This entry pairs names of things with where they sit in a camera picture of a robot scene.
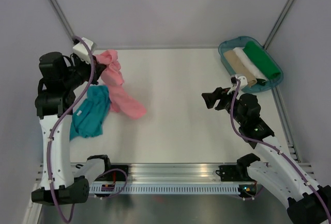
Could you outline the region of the pink t shirt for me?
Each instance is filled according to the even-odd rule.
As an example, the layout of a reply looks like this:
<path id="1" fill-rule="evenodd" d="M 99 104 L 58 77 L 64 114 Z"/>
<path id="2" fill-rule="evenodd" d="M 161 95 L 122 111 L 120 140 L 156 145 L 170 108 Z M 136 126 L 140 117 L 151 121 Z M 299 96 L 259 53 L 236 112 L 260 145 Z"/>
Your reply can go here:
<path id="1" fill-rule="evenodd" d="M 110 111 L 115 113 L 122 112 L 134 120 L 143 117 L 147 112 L 146 108 L 132 98 L 123 88 L 125 81 L 118 61 L 118 52 L 116 50 L 106 50 L 101 54 L 95 55 L 95 57 L 98 63 L 106 65 L 100 77 L 108 87 L 111 102 Z"/>

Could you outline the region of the teal t shirt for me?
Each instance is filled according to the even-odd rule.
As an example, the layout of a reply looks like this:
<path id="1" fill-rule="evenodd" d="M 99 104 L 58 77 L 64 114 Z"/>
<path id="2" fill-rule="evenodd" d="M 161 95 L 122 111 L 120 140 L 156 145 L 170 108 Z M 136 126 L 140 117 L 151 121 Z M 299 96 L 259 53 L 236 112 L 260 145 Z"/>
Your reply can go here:
<path id="1" fill-rule="evenodd" d="M 111 106 L 108 87 L 90 86 L 86 99 L 72 116 L 69 140 L 76 137 L 94 138 L 103 134 L 103 122 Z"/>

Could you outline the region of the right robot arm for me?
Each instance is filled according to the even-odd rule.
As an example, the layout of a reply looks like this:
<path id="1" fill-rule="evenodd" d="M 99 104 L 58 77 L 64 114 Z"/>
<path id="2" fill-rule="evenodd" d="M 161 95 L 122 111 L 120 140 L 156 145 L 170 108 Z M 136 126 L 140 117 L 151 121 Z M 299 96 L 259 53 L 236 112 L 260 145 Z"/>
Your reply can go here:
<path id="1" fill-rule="evenodd" d="M 229 88 L 203 93 L 208 109 L 226 110 L 240 137 L 254 150 L 239 158 L 236 174 L 261 184 L 287 210 L 292 223 L 330 223 L 330 186 L 321 186 L 283 149 L 272 129 L 260 117 L 252 94 L 237 97 Z"/>

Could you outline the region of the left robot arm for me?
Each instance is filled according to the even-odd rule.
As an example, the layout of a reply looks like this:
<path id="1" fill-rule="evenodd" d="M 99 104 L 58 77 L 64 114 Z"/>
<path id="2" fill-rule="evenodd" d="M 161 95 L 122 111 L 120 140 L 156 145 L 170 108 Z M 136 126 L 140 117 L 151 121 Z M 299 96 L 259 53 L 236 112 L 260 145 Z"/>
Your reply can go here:
<path id="1" fill-rule="evenodd" d="M 73 173 L 70 162 L 70 127 L 76 101 L 74 90 L 105 69 L 97 64 L 93 69 L 89 61 L 75 53 L 65 56 L 60 52 L 44 54 L 39 59 L 42 78 L 38 84 L 35 107 L 43 138 L 43 169 L 38 189 L 31 193 L 32 202 L 43 205 L 78 204 L 87 201 L 89 187 L 94 180 L 106 181 L 113 168 L 107 155 L 94 155 Z"/>

